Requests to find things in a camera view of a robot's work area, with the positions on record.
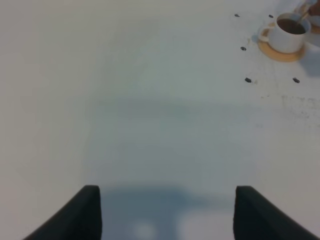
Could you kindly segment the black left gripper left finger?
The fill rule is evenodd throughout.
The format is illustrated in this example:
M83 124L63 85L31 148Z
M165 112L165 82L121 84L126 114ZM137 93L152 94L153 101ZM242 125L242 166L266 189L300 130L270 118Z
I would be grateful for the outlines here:
M101 193L97 185L85 185L26 240L100 240Z

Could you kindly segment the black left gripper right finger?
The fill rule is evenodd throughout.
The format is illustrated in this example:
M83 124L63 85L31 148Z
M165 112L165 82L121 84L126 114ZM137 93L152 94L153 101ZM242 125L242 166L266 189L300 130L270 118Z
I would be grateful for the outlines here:
M236 240L318 240L252 186L237 186L233 214Z

